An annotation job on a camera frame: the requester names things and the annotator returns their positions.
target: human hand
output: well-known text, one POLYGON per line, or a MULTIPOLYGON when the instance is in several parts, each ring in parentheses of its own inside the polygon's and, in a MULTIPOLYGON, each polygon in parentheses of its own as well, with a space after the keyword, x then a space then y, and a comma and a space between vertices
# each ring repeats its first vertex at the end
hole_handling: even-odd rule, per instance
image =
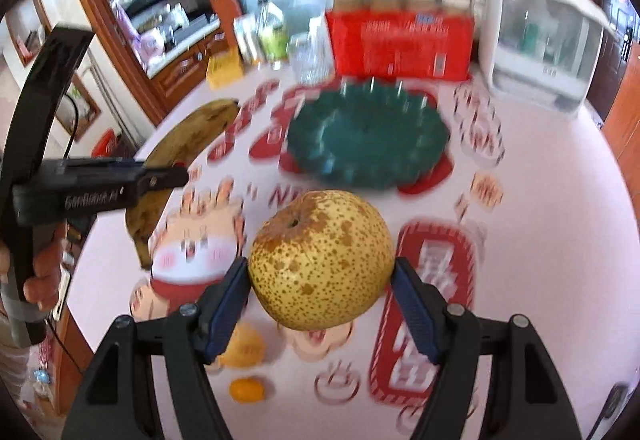
MULTIPOLYGON (((58 286, 60 284, 60 263, 62 263, 62 240, 66 238, 66 223, 61 223, 53 233, 51 244, 33 258, 34 276, 24 282, 24 296, 29 303, 38 305, 42 311, 48 312, 58 303, 58 286)), ((10 265, 10 252, 0 242, 0 281, 7 283, 10 265)))

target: plastic bottle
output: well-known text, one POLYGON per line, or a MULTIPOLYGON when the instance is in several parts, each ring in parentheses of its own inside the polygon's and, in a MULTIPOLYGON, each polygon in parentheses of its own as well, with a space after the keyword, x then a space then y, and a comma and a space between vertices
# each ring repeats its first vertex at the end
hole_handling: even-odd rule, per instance
POLYGON ((270 0, 258 0, 257 33, 267 61, 276 64, 287 59, 289 33, 282 11, 270 0))
POLYGON ((534 0, 527 11, 521 51, 539 61, 557 64, 559 26, 546 8, 546 0, 534 0))

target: black cable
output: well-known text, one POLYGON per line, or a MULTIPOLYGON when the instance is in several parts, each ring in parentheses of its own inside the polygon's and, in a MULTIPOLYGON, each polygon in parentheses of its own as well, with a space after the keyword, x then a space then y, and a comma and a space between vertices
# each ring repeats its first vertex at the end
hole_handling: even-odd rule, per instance
POLYGON ((66 145, 65 154, 63 155, 63 159, 69 156, 69 152, 71 151, 71 144, 73 144, 74 139, 76 138, 76 131, 78 131, 78 123, 80 122, 80 112, 78 110, 78 105, 76 104, 76 100, 71 97, 69 92, 65 92, 65 96, 69 98, 71 104, 74 106, 74 112, 76 113, 76 120, 74 122, 74 130, 71 132, 71 137, 69 137, 69 143, 66 145))
POLYGON ((78 370, 78 373, 80 373, 80 375, 84 375, 84 372, 80 369, 80 366, 76 362, 76 360, 74 359, 74 356, 69 353, 69 350, 66 349, 65 343, 63 343, 62 340, 60 340, 60 337, 58 337, 58 334, 56 333, 55 328, 53 328, 53 325, 51 324, 51 318, 47 317, 46 321, 47 321, 47 325, 49 325, 49 330, 51 330, 51 333, 53 334, 53 337, 56 338, 56 341, 60 345, 60 348, 62 348, 62 351, 66 354, 67 357, 69 357, 71 362, 76 367, 76 370, 78 370))

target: printed tablecloth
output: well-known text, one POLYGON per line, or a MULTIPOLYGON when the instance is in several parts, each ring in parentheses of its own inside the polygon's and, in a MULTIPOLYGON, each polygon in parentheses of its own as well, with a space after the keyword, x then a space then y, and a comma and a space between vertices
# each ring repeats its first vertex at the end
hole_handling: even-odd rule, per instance
MULTIPOLYGON (((414 185, 359 194, 386 220, 398 255, 450 302, 492 319, 531 318, 587 434, 612 385, 631 380, 640 364, 638 229, 606 142, 585 110, 567 119, 495 99, 479 75, 464 84, 407 80, 404 87, 449 125, 446 154, 414 185)), ((92 348, 119 314, 159 317, 196 299, 203 280, 222 277, 230 259, 248 255, 266 219, 324 187, 286 151, 291 118, 318 94, 297 88, 288 70, 253 72, 215 93, 201 85, 162 122, 139 157, 214 97, 241 104, 236 122, 191 166, 189 184, 171 195, 150 241, 151 273, 140 269, 124 213, 98 218, 68 296, 92 348), (196 214, 197 224, 180 222, 196 214)), ((436 369, 415 350, 388 293, 331 330, 283 330, 253 296, 242 319, 266 342, 265 362, 209 372, 236 440, 408 438, 436 369), (244 376, 264 381, 265 401, 231 399, 229 384, 244 376)), ((481 359, 465 439, 477 437, 489 367, 481 359)), ((161 359, 154 359, 154 378, 166 436, 176 440, 161 359)))

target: picture frame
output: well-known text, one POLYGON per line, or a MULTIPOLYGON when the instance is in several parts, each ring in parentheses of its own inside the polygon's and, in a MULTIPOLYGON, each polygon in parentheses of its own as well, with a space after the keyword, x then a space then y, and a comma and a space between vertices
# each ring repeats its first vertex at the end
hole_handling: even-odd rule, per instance
POLYGON ((23 66, 33 61, 51 33, 42 0, 14 0, 6 12, 6 26, 23 66))
MULTIPOLYGON (((74 141, 77 143, 100 115, 101 110, 87 91, 78 74, 74 74, 67 93, 73 97, 78 106, 78 130, 76 130, 74 136, 74 141)), ((60 99, 60 104, 56 110, 56 119, 69 135, 73 133, 76 112, 67 96, 62 96, 62 99, 60 99)))

